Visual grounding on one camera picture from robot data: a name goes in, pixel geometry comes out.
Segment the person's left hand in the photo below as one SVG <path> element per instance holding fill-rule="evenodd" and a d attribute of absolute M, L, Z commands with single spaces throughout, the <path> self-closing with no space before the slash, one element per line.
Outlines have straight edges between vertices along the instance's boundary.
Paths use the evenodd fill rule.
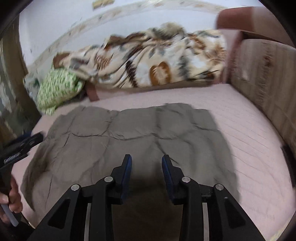
<path fill-rule="evenodd" d="M 18 184 L 14 178 L 11 177 L 11 190 L 9 195 L 0 193 L 1 204 L 7 204 L 11 212 L 20 213 L 23 210 L 23 204 L 21 202 L 21 195 L 19 193 Z"/>

